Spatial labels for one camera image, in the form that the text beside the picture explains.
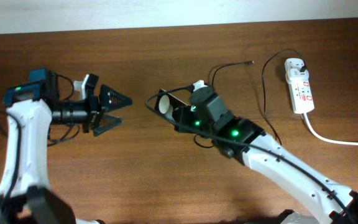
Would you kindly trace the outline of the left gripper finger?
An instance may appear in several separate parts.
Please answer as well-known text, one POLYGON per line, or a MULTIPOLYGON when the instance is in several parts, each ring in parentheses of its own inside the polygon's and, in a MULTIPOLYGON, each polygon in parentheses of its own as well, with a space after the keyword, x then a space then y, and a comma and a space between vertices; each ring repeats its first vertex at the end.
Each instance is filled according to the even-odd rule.
POLYGON ((110 112, 132 105, 132 99, 118 93, 107 85, 101 85, 99 104, 101 111, 110 112))
POLYGON ((104 114, 96 118, 93 123, 93 134, 95 137, 119 126, 122 123, 122 118, 104 114))

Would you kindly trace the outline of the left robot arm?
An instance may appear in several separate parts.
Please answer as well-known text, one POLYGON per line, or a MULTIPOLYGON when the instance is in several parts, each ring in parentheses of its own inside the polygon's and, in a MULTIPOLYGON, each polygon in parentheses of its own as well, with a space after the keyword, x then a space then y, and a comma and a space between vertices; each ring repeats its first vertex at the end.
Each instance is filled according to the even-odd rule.
POLYGON ((116 90, 101 85, 98 76, 87 74, 82 81, 70 82, 79 100, 61 99, 58 79, 47 68, 30 71, 27 83, 8 88, 4 95, 7 117, 7 153, 0 182, 0 223, 83 223, 73 209, 55 195, 47 172, 47 148, 69 140, 50 138, 53 124, 76 126, 99 136, 120 125, 121 118, 110 111, 132 104, 116 90))

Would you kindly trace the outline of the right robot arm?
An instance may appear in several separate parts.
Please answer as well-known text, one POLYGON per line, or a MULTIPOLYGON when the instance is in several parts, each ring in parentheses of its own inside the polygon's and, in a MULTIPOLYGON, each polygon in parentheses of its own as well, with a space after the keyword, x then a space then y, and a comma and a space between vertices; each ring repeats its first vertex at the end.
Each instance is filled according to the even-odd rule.
POLYGON ((358 192, 313 169, 252 121, 234 116, 214 88, 189 91, 189 104, 168 95, 176 130, 210 138, 223 156, 266 176, 311 213, 289 210, 280 223, 358 223, 358 192))

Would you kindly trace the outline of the white charger plug adapter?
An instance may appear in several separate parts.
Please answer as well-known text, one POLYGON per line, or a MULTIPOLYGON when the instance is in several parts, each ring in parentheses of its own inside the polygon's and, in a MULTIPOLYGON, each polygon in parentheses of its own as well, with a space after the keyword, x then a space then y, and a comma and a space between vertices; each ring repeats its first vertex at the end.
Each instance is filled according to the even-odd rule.
POLYGON ((286 81, 288 84, 309 80, 309 72, 307 70, 301 72, 297 68, 291 68, 286 71, 286 81))

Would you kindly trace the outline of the white power strip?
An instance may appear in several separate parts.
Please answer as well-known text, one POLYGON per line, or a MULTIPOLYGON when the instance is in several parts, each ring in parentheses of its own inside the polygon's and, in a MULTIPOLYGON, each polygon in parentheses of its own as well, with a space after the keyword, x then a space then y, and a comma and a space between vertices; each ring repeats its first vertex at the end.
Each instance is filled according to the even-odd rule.
MULTIPOLYGON (((285 61, 285 71, 297 68, 301 72, 307 70, 304 61, 300 58, 288 58, 285 61)), ((288 84, 291 105, 295 114, 309 113, 314 110, 314 101, 311 94, 309 80, 288 84)))

